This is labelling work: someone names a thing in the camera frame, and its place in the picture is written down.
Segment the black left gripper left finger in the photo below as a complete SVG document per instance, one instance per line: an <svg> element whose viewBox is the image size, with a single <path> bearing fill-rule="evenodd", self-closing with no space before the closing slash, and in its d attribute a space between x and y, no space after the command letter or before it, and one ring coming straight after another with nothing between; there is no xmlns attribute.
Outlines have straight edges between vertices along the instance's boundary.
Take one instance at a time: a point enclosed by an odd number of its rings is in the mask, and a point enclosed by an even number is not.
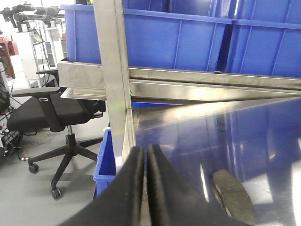
<svg viewBox="0 0 301 226"><path fill-rule="evenodd" d="M144 150L131 148L121 170L89 205L62 226L138 226L143 196Z"/></svg>

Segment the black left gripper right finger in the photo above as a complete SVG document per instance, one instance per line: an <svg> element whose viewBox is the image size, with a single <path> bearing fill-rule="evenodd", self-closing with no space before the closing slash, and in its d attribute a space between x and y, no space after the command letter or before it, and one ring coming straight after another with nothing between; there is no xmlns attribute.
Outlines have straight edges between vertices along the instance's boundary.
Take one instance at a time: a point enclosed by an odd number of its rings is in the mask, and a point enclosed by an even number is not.
<svg viewBox="0 0 301 226"><path fill-rule="evenodd" d="M172 166L159 145L149 145L147 190L154 226L246 226L208 202Z"/></svg>

